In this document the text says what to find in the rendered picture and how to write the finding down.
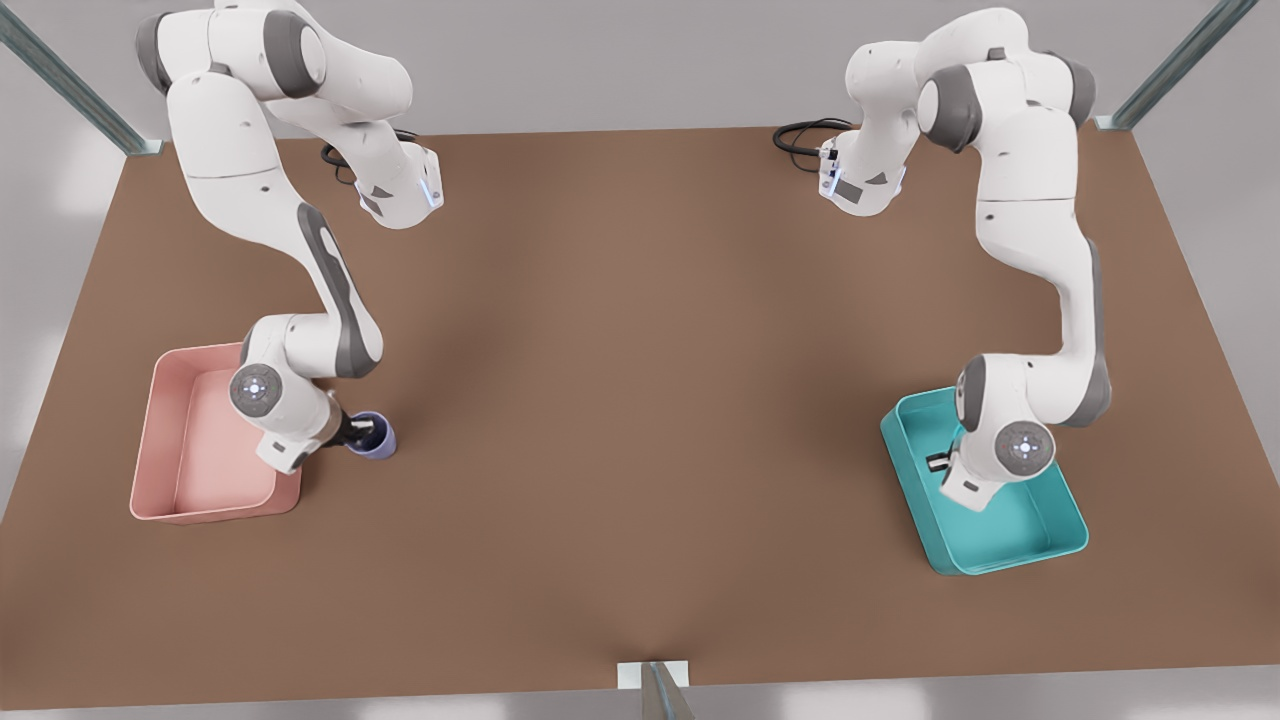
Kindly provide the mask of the purple cup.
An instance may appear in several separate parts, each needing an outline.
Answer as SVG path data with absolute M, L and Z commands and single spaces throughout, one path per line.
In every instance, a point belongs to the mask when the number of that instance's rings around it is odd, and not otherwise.
M 360 457 L 383 460 L 397 450 L 396 433 L 380 413 L 357 413 L 348 418 L 344 446 Z

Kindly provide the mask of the teal box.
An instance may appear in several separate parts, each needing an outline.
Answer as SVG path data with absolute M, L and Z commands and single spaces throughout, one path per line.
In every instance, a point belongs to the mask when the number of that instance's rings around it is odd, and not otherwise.
M 945 474 L 927 457 L 963 430 L 954 388 L 901 397 L 881 424 L 891 462 L 929 565 L 942 575 L 980 575 L 1075 553 L 1089 530 L 1057 464 L 1012 483 L 975 512 L 941 492 Z

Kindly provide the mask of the pink box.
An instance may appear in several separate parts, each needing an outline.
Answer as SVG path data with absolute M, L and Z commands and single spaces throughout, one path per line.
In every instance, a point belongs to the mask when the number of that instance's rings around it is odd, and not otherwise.
M 228 395 L 241 345 L 174 348 L 150 383 L 131 488 L 131 515 L 175 525 L 289 512 L 301 473 L 273 470 L 256 454 L 261 433 Z

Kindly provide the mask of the silver frame post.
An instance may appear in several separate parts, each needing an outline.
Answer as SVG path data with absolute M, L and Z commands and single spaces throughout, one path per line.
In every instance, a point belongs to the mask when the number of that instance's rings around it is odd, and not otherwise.
M 163 151 L 159 138 L 145 138 L 93 91 L 45 41 L 0 0 L 0 44 L 4 44 L 45 85 L 77 110 L 127 156 Z
M 616 671 L 618 689 L 640 691 L 641 720 L 696 720 L 684 694 L 690 687 L 687 660 L 621 662 Z
M 1097 129 L 1133 131 L 1258 3 L 1219 0 L 1112 114 L 1094 118 Z

